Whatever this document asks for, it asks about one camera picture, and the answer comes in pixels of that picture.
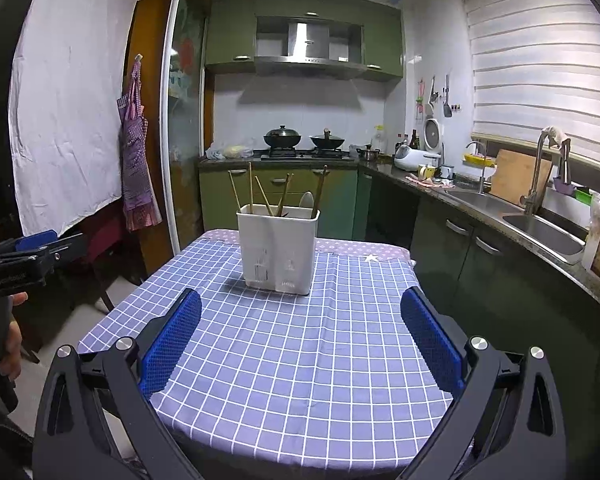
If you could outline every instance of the green container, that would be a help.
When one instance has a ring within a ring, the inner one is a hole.
[[[591,205],[591,195],[589,193],[585,193],[584,191],[580,191],[576,189],[576,200],[579,200],[583,204]]]

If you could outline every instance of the table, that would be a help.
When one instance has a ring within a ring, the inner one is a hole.
[[[237,232],[211,231],[98,323],[79,352],[136,336],[183,288],[202,319],[151,398],[178,441],[253,463],[365,476],[406,466],[451,403],[400,317],[407,250],[318,240],[308,296],[247,288]]]

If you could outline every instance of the mug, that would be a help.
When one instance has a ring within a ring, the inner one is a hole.
[[[454,167],[443,164],[440,166],[440,178],[447,178],[451,180],[454,177]]]
[[[418,165],[418,178],[420,180],[427,180],[428,178],[431,178],[434,173],[436,173],[436,168],[433,166],[428,166],[427,164]]]

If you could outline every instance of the wooden chopstick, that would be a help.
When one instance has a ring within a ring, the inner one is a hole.
[[[320,205],[320,197],[322,196],[322,186],[324,185],[324,177],[327,175],[327,167],[322,168],[322,174],[318,181],[318,191],[315,192],[314,208],[311,209],[311,218],[315,218],[318,214],[318,206]]]
[[[258,187],[260,188],[260,192],[262,193],[262,197],[264,198],[264,204],[265,206],[267,206],[267,212],[269,213],[269,216],[273,216],[273,211],[271,211],[271,206],[269,205],[269,200],[267,200],[267,195],[264,194],[264,190],[262,189],[262,184],[260,184],[260,179],[258,178],[258,176],[254,176],[254,178],[256,179],[256,184],[258,184]]]
[[[229,174],[229,178],[231,179],[231,187],[234,188],[235,203],[238,206],[238,213],[239,213],[240,210],[242,209],[242,206],[240,206],[240,200],[238,199],[238,192],[235,190],[234,176],[231,173],[231,170],[227,171],[227,173]]]
[[[249,163],[249,214],[253,214],[253,173]]]
[[[282,190],[282,196],[280,197],[280,203],[278,204],[278,211],[276,212],[276,216],[282,216],[282,208],[285,205],[286,188],[289,186],[289,183],[291,182],[293,176],[293,173],[291,175],[289,175],[288,173],[286,174],[285,189]]]

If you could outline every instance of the human hand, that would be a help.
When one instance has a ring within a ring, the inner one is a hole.
[[[23,304],[29,299],[26,292],[13,294],[13,306]],[[11,381],[16,380],[22,371],[22,357],[20,356],[20,348],[22,346],[22,334],[16,320],[9,323],[9,331],[7,333],[7,341],[5,343],[6,355],[0,361],[0,373],[4,376],[9,376]]]

